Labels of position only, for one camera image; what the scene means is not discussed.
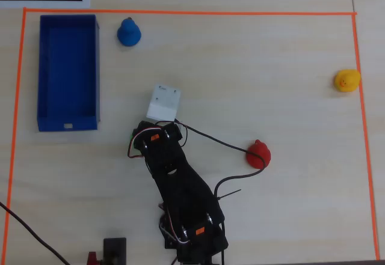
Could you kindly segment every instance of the orange boundary line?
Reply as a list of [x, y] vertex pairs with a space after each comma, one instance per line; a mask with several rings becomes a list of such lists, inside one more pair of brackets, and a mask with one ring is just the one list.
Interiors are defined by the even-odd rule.
[[[19, 61], [17, 63], [16, 93], [15, 93], [15, 97], [14, 97], [11, 161], [10, 161], [10, 173], [9, 173], [9, 178], [8, 178], [8, 194], [7, 194], [7, 207], [8, 208], [11, 207], [11, 196], [12, 196], [14, 154], [15, 154], [15, 150], [16, 150], [17, 112], [19, 110], [20, 77], [21, 77], [21, 71], [22, 71], [25, 19], [26, 19], [26, 9], [23, 8], [22, 29], [21, 29], [21, 33], [20, 33]], [[5, 224], [4, 224], [4, 236], [3, 236], [3, 241], [2, 241], [1, 265], [5, 264], [5, 255], [7, 253], [9, 221], [10, 221], [10, 214], [8, 212], [6, 212]]]
[[[12, 196], [12, 183], [13, 183], [13, 169], [14, 169], [14, 156], [16, 151], [16, 132], [17, 132], [17, 115], [19, 110], [19, 94], [20, 94], [20, 79], [22, 69], [22, 57], [23, 57], [23, 45], [25, 35], [25, 21], [27, 12], [40, 12], [40, 13], [137, 13], [137, 14], [189, 14], [189, 15], [210, 15], [210, 16], [351, 16], [353, 25], [353, 37], [354, 37], [354, 49], [356, 53], [356, 65], [357, 70], [361, 72], [360, 55], [357, 38], [357, 26], [356, 26], [356, 12], [251, 12], [251, 11], [162, 11], [162, 10], [94, 10], [94, 9], [43, 9], [43, 8], [23, 8], [22, 27], [20, 33], [20, 47], [19, 47], [19, 60], [17, 63], [17, 78], [16, 78], [16, 93], [13, 112], [13, 131], [12, 131], [12, 145], [11, 145], [11, 159], [10, 159], [10, 172], [8, 179], [8, 193], [7, 193], [7, 207], [11, 206]], [[375, 213], [374, 202], [374, 190], [373, 190], [373, 178], [372, 167], [369, 150], [369, 138], [368, 128], [366, 124], [365, 103], [363, 98], [362, 81], [360, 83], [360, 103], [362, 113], [363, 132], [365, 139], [365, 151], [366, 151], [366, 163], [368, 167], [368, 181], [369, 181], [369, 196], [371, 202], [371, 216], [372, 216], [372, 229], [373, 240], [376, 260], [380, 259], [380, 250], [378, 246], [377, 236], [377, 221]], [[5, 265], [5, 255], [7, 252], [8, 241], [8, 228], [9, 228], [9, 213], [5, 214], [4, 225], [4, 237], [2, 245], [1, 265]]]
[[[355, 15], [351, 16], [351, 21], [352, 21], [352, 25], [353, 25], [354, 50], [356, 52], [357, 70], [361, 73], [359, 41], [357, 38], [357, 24], [356, 24], [356, 16]], [[376, 218], [376, 214], [375, 214], [371, 152], [369, 150], [368, 126], [366, 124], [365, 101], [363, 98], [363, 88], [362, 88], [362, 74], [361, 74], [361, 83], [360, 83], [360, 103], [361, 103], [361, 113], [362, 113], [363, 136], [365, 139], [366, 164], [368, 167], [368, 182], [369, 182], [369, 196], [370, 196], [370, 200], [371, 200], [371, 215], [372, 215], [374, 252], [375, 252], [376, 260], [379, 260], [380, 259], [380, 249], [379, 249], [379, 245], [378, 245], [377, 218]]]
[[352, 11], [342, 12], [300, 12], [300, 11], [157, 11], [157, 10], [96, 10], [96, 9], [56, 9], [26, 8], [39, 13], [130, 13], [130, 14], [200, 14], [209, 16], [353, 16]]

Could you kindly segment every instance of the blue plastic tray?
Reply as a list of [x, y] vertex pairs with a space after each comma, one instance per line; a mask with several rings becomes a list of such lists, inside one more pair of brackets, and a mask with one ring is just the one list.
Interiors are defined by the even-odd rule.
[[96, 16], [41, 16], [39, 53], [39, 131], [96, 130], [100, 120]]

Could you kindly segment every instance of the yellow rubber duck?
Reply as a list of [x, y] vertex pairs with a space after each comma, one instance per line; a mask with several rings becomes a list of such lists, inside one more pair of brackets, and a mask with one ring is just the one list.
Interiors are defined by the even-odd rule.
[[335, 87], [341, 92], [353, 92], [360, 85], [361, 74], [357, 70], [341, 70], [334, 78]]

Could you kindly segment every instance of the orange servo label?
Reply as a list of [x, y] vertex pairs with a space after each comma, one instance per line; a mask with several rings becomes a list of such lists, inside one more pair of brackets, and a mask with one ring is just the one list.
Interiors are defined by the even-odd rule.
[[159, 134], [151, 136], [151, 142], [159, 139]]
[[198, 230], [196, 231], [196, 234], [199, 235], [199, 234], [202, 234], [202, 233], [204, 233], [204, 232], [205, 232], [205, 228], [202, 227], [201, 229], [198, 229]]

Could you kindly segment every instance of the rubber duck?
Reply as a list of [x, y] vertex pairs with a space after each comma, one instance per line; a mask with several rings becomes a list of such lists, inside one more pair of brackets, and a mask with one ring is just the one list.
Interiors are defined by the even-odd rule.
[[132, 47], [139, 42], [141, 36], [138, 25], [130, 17], [122, 21], [118, 29], [118, 39], [122, 45]]
[[[248, 151], [260, 155], [261, 158], [265, 161], [266, 167], [269, 165], [271, 160], [271, 153], [265, 143], [261, 142], [260, 140], [256, 140], [255, 143], [248, 148]], [[256, 169], [263, 168], [263, 162], [252, 154], [246, 153], [246, 160], [250, 166]]]
[[361, 74], [357, 70], [341, 70], [334, 78], [335, 87], [341, 92], [353, 92], [360, 85]]

